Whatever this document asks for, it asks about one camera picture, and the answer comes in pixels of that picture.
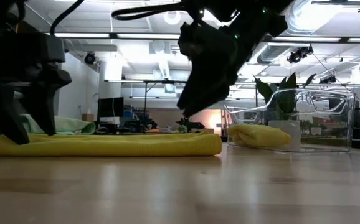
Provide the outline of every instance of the transparent bin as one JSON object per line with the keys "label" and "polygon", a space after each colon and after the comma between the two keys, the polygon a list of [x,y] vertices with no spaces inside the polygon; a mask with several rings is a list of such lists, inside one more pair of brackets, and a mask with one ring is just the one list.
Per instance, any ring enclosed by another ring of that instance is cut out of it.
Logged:
{"label": "transparent bin", "polygon": [[[354,93],[286,89],[257,108],[224,106],[227,127],[260,124],[288,133],[290,144],[265,148],[287,152],[348,152],[351,148]],[[228,143],[237,145],[231,136]]]}

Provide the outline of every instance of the table surface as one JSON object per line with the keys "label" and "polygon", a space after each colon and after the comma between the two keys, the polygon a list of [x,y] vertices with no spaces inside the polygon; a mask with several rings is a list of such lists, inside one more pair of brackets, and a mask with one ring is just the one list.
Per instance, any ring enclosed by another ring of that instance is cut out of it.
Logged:
{"label": "table surface", "polygon": [[360,151],[0,157],[0,224],[360,224]]}

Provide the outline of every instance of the yellow towel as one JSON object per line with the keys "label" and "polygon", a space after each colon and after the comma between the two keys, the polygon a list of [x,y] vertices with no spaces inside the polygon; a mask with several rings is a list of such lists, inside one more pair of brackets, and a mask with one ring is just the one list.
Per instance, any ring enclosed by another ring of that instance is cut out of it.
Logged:
{"label": "yellow towel", "polygon": [[129,136],[30,134],[17,145],[0,136],[0,156],[210,156],[220,154],[216,134],[152,134]]}
{"label": "yellow towel", "polygon": [[291,142],[291,136],[278,128],[256,124],[236,124],[227,133],[237,145],[278,147]]}

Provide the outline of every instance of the green plant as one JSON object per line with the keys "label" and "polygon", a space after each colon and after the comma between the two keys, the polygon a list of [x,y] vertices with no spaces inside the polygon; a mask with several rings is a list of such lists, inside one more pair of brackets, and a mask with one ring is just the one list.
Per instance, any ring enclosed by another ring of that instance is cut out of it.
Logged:
{"label": "green plant", "polygon": [[[302,88],[306,88],[307,85],[313,81],[316,74],[311,75]],[[276,84],[270,85],[262,82],[259,78],[255,77],[256,88],[258,92],[264,97],[265,102],[268,103],[272,99],[273,94],[277,90],[294,89],[298,88],[296,84],[296,73],[293,73],[288,79],[285,77],[277,89]],[[272,102],[268,105],[269,109],[275,111],[275,119],[289,119],[288,114],[296,111],[296,99],[295,91],[284,91],[276,94],[273,97]]]}

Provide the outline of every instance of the green towel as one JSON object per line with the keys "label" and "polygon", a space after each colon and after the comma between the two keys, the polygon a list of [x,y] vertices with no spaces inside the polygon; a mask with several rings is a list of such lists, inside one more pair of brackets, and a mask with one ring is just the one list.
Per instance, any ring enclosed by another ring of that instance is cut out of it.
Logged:
{"label": "green towel", "polygon": [[[29,114],[22,114],[21,119],[27,133],[44,133],[44,131],[39,127],[39,125],[37,125],[35,120],[33,120]],[[93,122],[63,118],[59,116],[54,116],[54,119],[57,134],[93,134],[95,131],[95,124]]]}

